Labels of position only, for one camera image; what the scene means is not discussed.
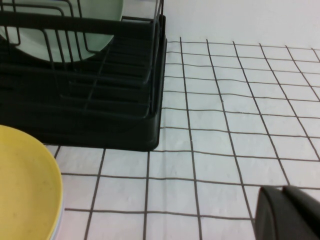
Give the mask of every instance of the plate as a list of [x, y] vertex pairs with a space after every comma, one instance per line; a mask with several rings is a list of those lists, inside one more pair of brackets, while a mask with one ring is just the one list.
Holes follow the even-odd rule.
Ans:
[[[12, 0], [4, 0], [4, 3], [12, 3]], [[46, 15], [58, 15], [61, 16], [61, 12], [57, 9], [51, 9], [51, 7], [60, 8], [65, 16], [76, 18], [80, 17], [80, 9], [83, 18], [102, 19], [120, 21], [123, 14], [123, 0], [15, 0], [16, 11], [18, 13], [37, 13]], [[11, 6], [4, 6], [5, 11], [13, 11]], [[8, 27], [8, 36], [10, 43], [17, 44], [18, 32], [15, 27]], [[58, 31], [58, 38], [54, 30], [45, 30], [50, 50], [52, 54], [52, 60], [57, 63], [63, 62], [61, 57], [58, 38], [61, 42], [61, 48], [63, 52], [63, 58], [66, 63], [80, 61], [87, 59], [95, 55], [94, 52], [101, 51], [112, 40], [112, 35], [86, 33], [85, 39], [87, 42], [87, 48], [85, 45], [84, 34], [82, 32], [65, 32]], [[16, 48], [38, 59], [50, 61], [48, 49], [44, 33], [38, 29], [20, 28], [20, 45]], [[6, 38], [6, 32], [4, 27], [0, 27], [0, 35]], [[68, 48], [67, 36], [70, 42], [71, 55]]]
[[0, 125], [0, 239], [49, 240], [59, 221], [63, 184], [49, 150]]

